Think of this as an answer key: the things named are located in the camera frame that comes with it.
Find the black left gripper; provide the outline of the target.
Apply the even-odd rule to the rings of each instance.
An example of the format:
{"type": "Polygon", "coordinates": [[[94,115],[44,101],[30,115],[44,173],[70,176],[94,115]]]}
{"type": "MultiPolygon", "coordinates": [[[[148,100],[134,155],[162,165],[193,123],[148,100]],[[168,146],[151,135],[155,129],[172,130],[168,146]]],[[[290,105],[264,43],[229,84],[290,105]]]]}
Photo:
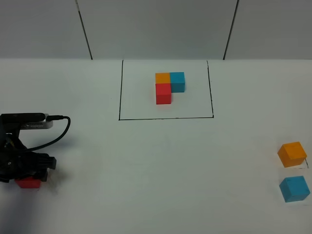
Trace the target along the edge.
{"type": "Polygon", "coordinates": [[[56,169],[57,160],[48,154],[27,151],[16,134],[7,134],[0,144],[0,181],[8,183],[12,179],[34,176],[47,181],[48,170],[56,169]]]}

